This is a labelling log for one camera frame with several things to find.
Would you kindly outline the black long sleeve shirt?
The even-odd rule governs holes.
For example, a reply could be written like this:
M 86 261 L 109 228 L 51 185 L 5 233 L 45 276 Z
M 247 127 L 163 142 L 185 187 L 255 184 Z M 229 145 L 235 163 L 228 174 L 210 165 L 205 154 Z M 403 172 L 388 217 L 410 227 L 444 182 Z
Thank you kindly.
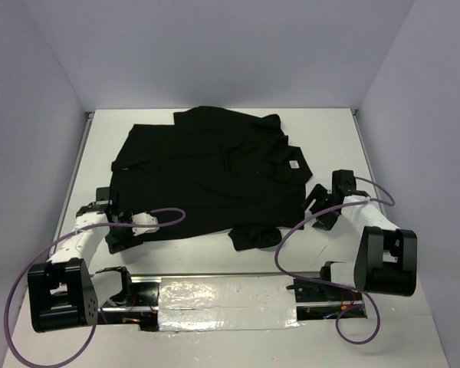
M 304 219 L 312 172 L 276 114 L 219 107 L 175 113 L 171 125 L 136 124 L 111 165 L 112 213 L 154 212 L 143 242 L 225 231 L 237 251 L 270 248 Z

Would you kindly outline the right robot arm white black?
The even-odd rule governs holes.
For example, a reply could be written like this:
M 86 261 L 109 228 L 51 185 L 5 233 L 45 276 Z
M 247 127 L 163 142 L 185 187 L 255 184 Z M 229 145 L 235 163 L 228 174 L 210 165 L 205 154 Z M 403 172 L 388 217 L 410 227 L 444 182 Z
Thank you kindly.
M 357 230 L 353 285 L 359 292 L 410 297 L 417 285 L 417 235 L 393 224 L 375 206 L 380 200 L 357 188 L 359 180 L 352 170 L 335 170 L 331 189 L 317 184 L 301 208 L 315 216 L 316 229 L 330 231 L 344 218 Z

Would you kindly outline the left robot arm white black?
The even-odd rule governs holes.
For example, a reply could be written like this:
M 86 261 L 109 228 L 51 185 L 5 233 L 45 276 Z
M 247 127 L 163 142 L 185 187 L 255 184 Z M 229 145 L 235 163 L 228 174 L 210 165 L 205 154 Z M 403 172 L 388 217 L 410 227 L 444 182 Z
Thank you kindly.
M 99 224 L 111 220 L 109 189 L 96 189 L 96 199 L 80 207 L 74 234 L 45 262 L 28 271 L 31 325 L 37 333 L 91 326 L 105 303 L 126 305 L 135 295 L 124 266 L 90 274 L 88 266 L 109 232 Z

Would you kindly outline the silver foil sheet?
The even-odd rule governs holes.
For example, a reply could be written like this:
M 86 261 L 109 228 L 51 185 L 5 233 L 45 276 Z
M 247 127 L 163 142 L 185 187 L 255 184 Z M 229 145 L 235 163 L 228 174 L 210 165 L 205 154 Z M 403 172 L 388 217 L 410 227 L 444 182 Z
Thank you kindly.
M 283 330 L 299 326 L 291 278 L 283 275 L 164 278 L 158 326 L 164 332 Z

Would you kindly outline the white foam board front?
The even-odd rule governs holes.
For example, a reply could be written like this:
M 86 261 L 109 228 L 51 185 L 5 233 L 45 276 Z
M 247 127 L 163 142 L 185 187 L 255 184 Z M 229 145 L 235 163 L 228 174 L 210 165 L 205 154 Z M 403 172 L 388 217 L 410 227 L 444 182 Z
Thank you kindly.
M 366 316 L 306 320 L 283 330 L 142 331 L 133 324 L 36 333 L 28 301 L 13 318 L 26 359 L 75 367 L 446 367 L 422 289 L 411 298 L 378 295 Z

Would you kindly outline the aluminium rail right edge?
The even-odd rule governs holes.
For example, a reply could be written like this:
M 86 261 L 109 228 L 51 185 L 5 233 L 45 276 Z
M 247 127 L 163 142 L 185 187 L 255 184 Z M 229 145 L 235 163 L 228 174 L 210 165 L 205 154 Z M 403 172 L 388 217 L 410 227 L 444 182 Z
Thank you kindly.
M 365 205 L 360 205 L 358 209 L 353 209 L 350 212 L 352 215 L 350 216 L 353 220 L 355 228 L 361 233 L 363 226 L 365 227 L 376 227 L 380 230 L 395 231 L 395 225 L 389 221 L 389 219 L 385 216 L 384 213 L 384 206 L 383 197 L 381 196 L 382 190 L 380 189 L 379 185 L 375 181 L 375 177 L 373 175 L 373 169 L 371 166 L 370 158 L 366 151 L 366 144 L 364 142 L 363 136 L 360 132 L 359 123 L 357 119 L 357 110 L 351 110 L 353 121 L 356 127 L 356 131 L 358 137 L 360 139 L 360 143 L 363 150 L 363 155 L 366 160 L 366 164 L 369 170 L 368 178 L 364 178 L 364 182 L 369 183 L 373 187 L 373 197 L 371 201 Z

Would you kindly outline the aluminium rail edge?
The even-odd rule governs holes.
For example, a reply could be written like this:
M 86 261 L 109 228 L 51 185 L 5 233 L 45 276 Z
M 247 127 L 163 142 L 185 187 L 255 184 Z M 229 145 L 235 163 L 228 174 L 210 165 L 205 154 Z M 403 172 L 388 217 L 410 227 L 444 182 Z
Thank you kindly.
M 358 137 L 360 139 L 360 143 L 363 150 L 363 155 L 366 160 L 366 164 L 369 170 L 368 178 L 364 178 L 364 182 L 369 183 L 373 187 L 373 197 L 371 201 L 365 205 L 360 205 L 358 209 L 353 209 L 350 212 L 352 215 L 350 216 L 353 220 L 355 228 L 361 233 L 363 226 L 365 227 L 376 227 L 380 230 L 395 231 L 395 225 L 389 221 L 389 219 L 385 216 L 384 213 L 384 206 L 383 197 L 381 196 L 382 190 L 380 189 L 379 185 L 375 181 L 375 177 L 373 175 L 373 169 L 371 166 L 370 158 L 366 151 L 366 144 L 364 142 L 363 136 L 360 132 L 359 123 L 357 119 L 357 110 L 351 110 L 353 121 L 356 127 L 356 131 Z
M 71 177 L 69 179 L 66 196 L 64 198 L 63 205 L 62 205 L 62 208 L 61 208 L 60 217 L 58 219 L 57 226 L 56 226 L 56 229 L 54 231 L 54 236 L 52 238 L 53 241 L 58 240 L 60 238 L 60 236 L 62 235 L 64 223 L 65 223 L 65 220 L 67 218 L 67 211 L 68 211 L 70 201 L 71 201 L 72 192 L 74 190 L 74 184 L 76 182 L 77 173 L 78 173 L 78 170 L 80 168 L 81 160 L 82 160 L 82 157 L 83 157 L 83 154 L 84 154 L 85 146 L 87 144 L 87 140 L 88 140 L 90 129 L 91 129 L 91 126 L 92 126 L 92 123 L 93 123 L 95 112 L 94 111 L 87 111 L 86 115 L 87 115 L 87 120 L 85 122 L 84 130 L 83 130 L 82 137 L 81 137 L 81 140 L 80 140 L 80 145 L 78 147 L 77 154 L 76 154 L 76 157 L 75 157 L 74 167 L 73 167 L 73 171 L 71 173 Z

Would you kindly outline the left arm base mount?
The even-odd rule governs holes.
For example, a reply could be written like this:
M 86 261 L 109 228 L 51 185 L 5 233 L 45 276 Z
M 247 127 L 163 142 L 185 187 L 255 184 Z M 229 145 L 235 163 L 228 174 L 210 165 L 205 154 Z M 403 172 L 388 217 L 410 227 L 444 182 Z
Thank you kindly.
M 135 324 L 157 331 L 160 282 L 136 278 L 125 267 L 104 268 L 91 278 L 101 325 Z

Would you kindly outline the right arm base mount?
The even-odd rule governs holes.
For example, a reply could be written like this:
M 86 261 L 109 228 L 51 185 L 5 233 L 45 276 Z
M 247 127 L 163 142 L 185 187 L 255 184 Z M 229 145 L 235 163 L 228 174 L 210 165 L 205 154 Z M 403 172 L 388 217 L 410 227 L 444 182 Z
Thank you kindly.
M 286 287 L 291 291 L 298 306 L 343 306 L 359 303 L 363 297 L 353 291 L 340 287 L 302 281 L 294 278 Z

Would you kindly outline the aluminium rail left edge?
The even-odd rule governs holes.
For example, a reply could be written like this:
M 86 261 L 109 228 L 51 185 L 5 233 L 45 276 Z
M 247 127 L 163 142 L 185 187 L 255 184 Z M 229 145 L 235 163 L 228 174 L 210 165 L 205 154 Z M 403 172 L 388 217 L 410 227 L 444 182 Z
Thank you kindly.
M 67 218 L 67 211 L 68 211 L 70 201 L 71 201 L 72 192 L 74 190 L 74 184 L 76 182 L 77 173 L 78 173 L 78 170 L 80 168 L 81 160 L 82 160 L 82 157 L 83 157 L 83 154 L 84 154 L 85 146 L 87 144 L 87 140 L 88 140 L 90 129 L 91 129 L 91 126 L 92 126 L 92 123 L 93 123 L 95 112 L 94 111 L 87 111 L 86 115 L 87 115 L 87 120 L 85 122 L 84 130 L 83 130 L 82 137 L 81 137 L 81 140 L 80 140 L 80 145 L 78 147 L 77 154 L 76 154 L 76 157 L 75 157 L 74 167 L 73 167 L 73 171 L 71 173 L 71 177 L 69 179 L 66 196 L 64 198 L 63 205 L 62 205 L 62 208 L 61 208 L 60 217 L 58 219 L 57 226 L 56 226 L 56 229 L 54 231 L 54 236 L 52 238 L 53 241 L 58 240 L 60 238 L 60 236 L 62 235 L 64 223 L 65 223 L 65 220 Z

